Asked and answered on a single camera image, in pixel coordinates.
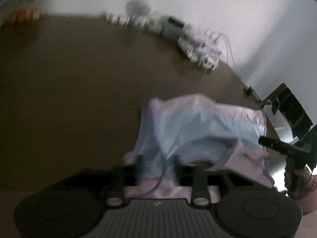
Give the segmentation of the person's right hand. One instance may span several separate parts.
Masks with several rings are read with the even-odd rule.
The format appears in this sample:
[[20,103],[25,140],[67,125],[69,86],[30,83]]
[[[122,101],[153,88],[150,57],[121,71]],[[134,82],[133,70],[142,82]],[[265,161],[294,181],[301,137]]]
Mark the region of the person's right hand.
[[[295,191],[290,190],[293,174],[298,177]],[[301,207],[304,214],[316,211],[316,175],[312,175],[307,167],[294,172],[285,167],[284,183],[288,196]]]

